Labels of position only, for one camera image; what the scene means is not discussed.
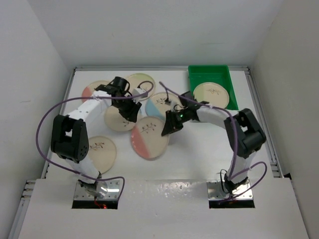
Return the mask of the pink cream plate front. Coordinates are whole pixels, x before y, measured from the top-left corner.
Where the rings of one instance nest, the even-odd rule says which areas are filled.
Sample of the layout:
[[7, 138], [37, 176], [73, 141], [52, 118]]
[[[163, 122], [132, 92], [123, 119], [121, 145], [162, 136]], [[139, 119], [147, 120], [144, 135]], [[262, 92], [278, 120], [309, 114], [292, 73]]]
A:
[[169, 135], [162, 136], [164, 121], [147, 116], [137, 121], [131, 131], [131, 145], [140, 157], [155, 160], [165, 153]]

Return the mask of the pale green cream plate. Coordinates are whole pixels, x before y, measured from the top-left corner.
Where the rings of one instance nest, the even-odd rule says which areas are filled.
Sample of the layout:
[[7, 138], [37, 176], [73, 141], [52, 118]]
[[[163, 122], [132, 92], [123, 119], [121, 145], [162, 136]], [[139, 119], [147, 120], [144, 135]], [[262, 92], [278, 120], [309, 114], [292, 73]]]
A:
[[198, 102], [206, 101], [209, 105], [226, 108], [229, 103], [229, 94], [224, 87], [217, 83], [202, 83], [195, 87], [194, 98]]

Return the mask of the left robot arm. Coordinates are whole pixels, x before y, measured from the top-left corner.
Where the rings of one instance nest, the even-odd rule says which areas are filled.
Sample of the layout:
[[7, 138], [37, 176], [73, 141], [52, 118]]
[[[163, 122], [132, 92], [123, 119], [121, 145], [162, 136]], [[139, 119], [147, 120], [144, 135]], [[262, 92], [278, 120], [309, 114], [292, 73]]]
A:
[[140, 86], [130, 90], [130, 83], [115, 77], [109, 84], [100, 84], [92, 95], [77, 109], [66, 115], [57, 115], [53, 121], [51, 151], [66, 160], [77, 171], [80, 186], [95, 198], [103, 198], [107, 184], [102, 181], [100, 171], [89, 158], [87, 125], [97, 116], [113, 106], [130, 122], [136, 122], [142, 106], [140, 100], [148, 93]]

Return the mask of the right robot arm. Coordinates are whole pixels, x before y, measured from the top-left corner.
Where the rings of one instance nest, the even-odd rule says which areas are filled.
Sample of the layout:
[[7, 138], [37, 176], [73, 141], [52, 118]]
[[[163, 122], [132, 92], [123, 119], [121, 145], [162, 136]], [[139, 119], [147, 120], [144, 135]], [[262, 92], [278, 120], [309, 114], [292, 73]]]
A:
[[256, 153], [266, 142], [266, 135], [255, 115], [248, 108], [238, 112], [210, 106], [208, 102], [198, 102], [190, 92], [179, 95], [181, 110], [171, 109], [165, 113], [165, 124], [162, 136], [183, 129], [183, 124], [190, 120], [206, 122], [224, 129], [229, 145], [233, 151], [230, 167], [220, 176], [221, 189], [228, 195], [228, 200], [237, 198], [233, 192], [248, 181], [248, 172], [258, 165], [267, 164], [263, 161], [252, 163]]

